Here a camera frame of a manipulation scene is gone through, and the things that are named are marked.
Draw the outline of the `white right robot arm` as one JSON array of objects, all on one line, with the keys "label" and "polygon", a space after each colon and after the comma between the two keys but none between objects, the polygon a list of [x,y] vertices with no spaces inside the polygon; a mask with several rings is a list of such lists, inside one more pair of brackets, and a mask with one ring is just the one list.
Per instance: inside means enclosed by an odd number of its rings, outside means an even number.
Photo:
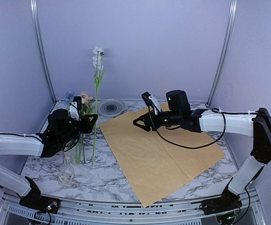
[{"label": "white right robot arm", "polygon": [[136,118],[133,124],[147,132],[158,132],[161,127],[170,130],[181,128],[195,133],[220,132],[220,139],[224,135],[235,135],[237,139],[249,143],[252,149],[247,154],[248,158],[217,200],[217,206],[222,210],[229,209],[271,161],[271,116],[266,108],[247,112],[226,112],[219,108],[192,110],[186,92],[172,90],[166,93],[168,110],[164,111],[149,92],[141,97],[148,112]]}]

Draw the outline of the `yellow daisy fake bunch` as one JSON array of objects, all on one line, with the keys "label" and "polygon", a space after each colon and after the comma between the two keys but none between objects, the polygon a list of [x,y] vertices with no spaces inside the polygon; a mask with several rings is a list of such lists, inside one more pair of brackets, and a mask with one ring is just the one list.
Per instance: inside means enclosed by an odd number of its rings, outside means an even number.
[{"label": "yellow daisy fake bunch", "polygon": [[[87,102],[81,105],[81,114],[95,114],[97,113],[96,109],[92,108],[92,103]],[[92,151],[92,166],[94,166],[95,163],[95,150],[96,150],[96,133],[97,133],[97,123],[95,123],[94,126],[94,139],[93,139],[93,151]]]}]

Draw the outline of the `brown orange wrapping paper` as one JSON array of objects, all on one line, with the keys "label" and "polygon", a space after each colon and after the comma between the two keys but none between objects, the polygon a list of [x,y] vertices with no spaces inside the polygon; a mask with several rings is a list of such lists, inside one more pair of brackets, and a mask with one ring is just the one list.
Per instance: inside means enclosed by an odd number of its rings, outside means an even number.
[{"label": "brown orange wrapping paper", "polygon": [[130,111],[99,124],[143,207],[173,193],[225,156],[216,143],[187,150],[162,140],[156,132],[136,127],[133,120],[147,112],[147,108]]}]

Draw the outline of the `blue fake flower stem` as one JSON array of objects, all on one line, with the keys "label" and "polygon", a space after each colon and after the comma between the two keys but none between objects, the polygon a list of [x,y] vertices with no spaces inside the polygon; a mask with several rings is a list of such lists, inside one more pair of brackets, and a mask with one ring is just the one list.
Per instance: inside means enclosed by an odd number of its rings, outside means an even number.
[{"label": "blue fake flower stem", "polygon": [[74,92],[73,91],[68,91],[66,93],[66,102],[68,102],[68,103],[72,102],[73,97],[74,97]]}]

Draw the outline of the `pink rose fake stem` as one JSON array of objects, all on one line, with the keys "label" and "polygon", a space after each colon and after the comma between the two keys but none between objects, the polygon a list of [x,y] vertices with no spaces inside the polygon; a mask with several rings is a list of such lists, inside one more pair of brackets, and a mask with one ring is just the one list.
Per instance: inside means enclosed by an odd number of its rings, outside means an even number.
[{"label": "pink rose fake stem", "polygon": [[[81,97],[80,114],[81,115],[91,114],[93,111],[92,103],[93,103],[94,98],[92,96],[87,95],[86,93],[81,93],[80,97]],[[77,161],[78,164],[81,163],[81,156],[83,156],[83,159],[85,161],[84,134],[81,135],[81,145],[80,145],[80,151],[78,154],[78,161]]]}]

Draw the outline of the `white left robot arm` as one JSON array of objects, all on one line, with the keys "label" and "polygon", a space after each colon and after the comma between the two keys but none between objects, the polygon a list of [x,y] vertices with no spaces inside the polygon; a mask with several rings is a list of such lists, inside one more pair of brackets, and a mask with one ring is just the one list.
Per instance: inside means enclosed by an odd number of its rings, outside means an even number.
[{"label": "white left robot arm", "polygon": [[[43,133],[20,135],[0,133],[0,156],[35,156],[50,158],[60,151],[74,147],[82,134],[90,134],[98,119],[97,114],[79,115],[76,108],[57,109],[48,116]],[[33,208],[43,207],[45,201],[30,178],[24,178],[0,165],[0,186],[16,192]]]}]

